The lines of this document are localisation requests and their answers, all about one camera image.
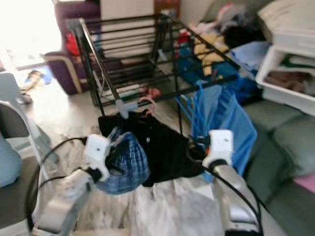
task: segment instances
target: white plastic storage box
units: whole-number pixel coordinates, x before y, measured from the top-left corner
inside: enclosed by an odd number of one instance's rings
[[[264,82],[268,73],[276,69],[287,54],[288,53],[284,52],[283,49],[281,50],[276,46],[269,48],[266,58],[256,76],[257,83],[264,88],[263,97],[267,100],[286,104],[306,114],[315,116],[315,97]]]

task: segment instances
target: metal drying rack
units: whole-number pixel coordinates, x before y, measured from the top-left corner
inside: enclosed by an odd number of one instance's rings
[[[190,36],[180,36],[181,30],[186,30]],[[199,86],[179,90],[178,83],[178,61],[183,57],[178,57],[177,50],[186,47],[191,47],[193,50],[195,39],[209,49],[201,54],[215,52],[234,68],[240,68],[224,53],[170,15],[90,21],[80,19],[80,24],[74,28],[74,35],[87,74],[92,100],[103,116],[105,116],[103,107],[116,104],[120,114],[127,118],[129,111],[149,105],[149,101],[139,101],[139,97],[145,96],[144,88],[168,86],[168,83],[170,86],[172,80],[175,82],[173,91],[162,93],[154,98],[155,102],[199,90]],[[184,46],[176,45],[177,40],[183,38],[187,38],[190,43]],[[172,67],[171,73],[164,72],[162,67],[165,65]],[[193,70],[195,70],[194,66],[185,72]],[[202,87],[207,88],[235,79],[235,77],[228,77],[213,80],[204,83]],[[182,114],[179,104],[177,104],[177,112],[182,134]]]

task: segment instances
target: blue plaid bag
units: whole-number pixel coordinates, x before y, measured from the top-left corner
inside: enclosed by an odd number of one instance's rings
[[[119,151],[113,160],[113,165],[123,173],[110,170],[110,176],[105,182],[97,183],[98,189],[108,194],[122,194],[136,189],[150,175],[147,156],[136,137],[131,132],[123,133],[115,127],[108,138],[111,148]]]

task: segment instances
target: white floor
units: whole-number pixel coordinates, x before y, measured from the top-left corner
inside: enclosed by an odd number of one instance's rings
[[[67,137],[97,133],[100,111],[89,93],[67,97],[56,81],[31,93],[33,104],[26,112],[56,144]],[[115,108],[106,109],[107,114]],[[156,117],[178,130],[177,115],[165,103],[157,106]],[[59,154],[67,173],[84,163],[83,146],[67,144]],[[223,235],[219,206],[213,200],[211,186],[206,196],[195,188],[205,186],[202,177],[177,179],[140,186],[135,191],[109,196],[96,191],[79,217],[80,235],[131,236],[219,236]]]

